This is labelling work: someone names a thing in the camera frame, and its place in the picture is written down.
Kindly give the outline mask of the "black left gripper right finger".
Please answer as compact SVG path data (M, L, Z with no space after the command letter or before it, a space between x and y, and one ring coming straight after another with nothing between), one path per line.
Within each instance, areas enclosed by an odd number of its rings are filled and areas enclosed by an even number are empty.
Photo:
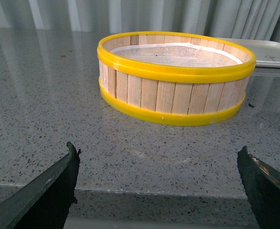
M238 152L238 170L248 202L261 229L280 229L280 172L248 153Z

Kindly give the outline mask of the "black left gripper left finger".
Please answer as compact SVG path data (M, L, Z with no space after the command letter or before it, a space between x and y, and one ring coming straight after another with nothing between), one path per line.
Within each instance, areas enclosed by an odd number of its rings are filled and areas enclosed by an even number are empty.
M0 203L0 229L62 229L71 204L80 165L80 150L71 142L68 154Z

